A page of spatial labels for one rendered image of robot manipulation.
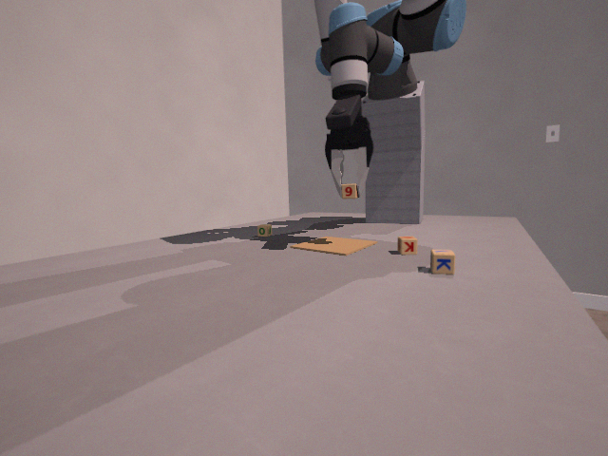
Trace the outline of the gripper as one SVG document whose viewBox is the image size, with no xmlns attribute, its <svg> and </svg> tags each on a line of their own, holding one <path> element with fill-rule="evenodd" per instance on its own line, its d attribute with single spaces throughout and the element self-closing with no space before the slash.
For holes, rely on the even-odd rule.
<svg viewBox="0 0 608 456">
<path fill-rule="evenodd" d="M 361 84 L 344 84 L 332 89 L 332 98 L 334 100 L 337 100 L 339 97 L 355 94 L 359 94 L 361 99 L 364 98 L 367 95 L 367 87 Z M 373 152 L 370 123 L 367 117 L 363 118 L 362 116 L 362 105 L 351 128 L 335 129 L 331 130 L 330 134 L 327 134 L 325 154 L 337 192 L 341 199 L 343 177 L 341 171 L 342 173 L 344 172 L 344 154 L 342 154 L 342 150 L 350 149 L 357 149 L 354 152 L 354 159 L 358 164 L 358 170 L 356 172 L 358 183 L 356 189 L 358 198 L 360 198 L 364 190 Z"/>
</svg>

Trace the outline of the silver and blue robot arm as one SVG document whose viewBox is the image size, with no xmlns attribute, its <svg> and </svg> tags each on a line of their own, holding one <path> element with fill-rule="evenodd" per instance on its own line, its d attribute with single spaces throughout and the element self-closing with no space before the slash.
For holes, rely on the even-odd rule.
<svg viewBox="0 0 608 456">
<path fill-rule="evenodd" d="M 314 5 L 322 46 L 316 53 L 317 69 L 329 76 L 332 89 L 367 86 L 370 72 L 371 100 L 415 91 L 409 55 L 451 48 L 466 19 L 466 0 L 399 0 L 367 17 L 363 6 L 347 0 L 314 0 Z M 352 127 L 360 107 L 359 94 L 339 97 L 326 116 L 327 128 Z"/>
</svg>

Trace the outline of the tan block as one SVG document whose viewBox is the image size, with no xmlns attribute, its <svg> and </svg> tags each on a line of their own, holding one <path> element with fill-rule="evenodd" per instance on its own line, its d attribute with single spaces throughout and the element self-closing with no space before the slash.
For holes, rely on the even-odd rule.
<svg viewBox="0 0 608 456">
<path fill-rule="evenodd" d="M 431 250 L 430 269 L 433 274 L 454 275 L 455 254 L 451 250 Z"/>
<path fill-rule="evenodd" d="M 272 235 L 272 224 L 261 224 L 257 226 L 257 235 L 259 237 L 268 237 Z"/>
<path fill-rule="evenodd" d="M 357 199 L 357 184 L 342 184 L 342 199 Z"/>
<path fill-rule="evenodd" d="M 401 255 L 417 255 L 417 243 L 415 237 L 398 237 L 398 252 Z"/>
</svg>

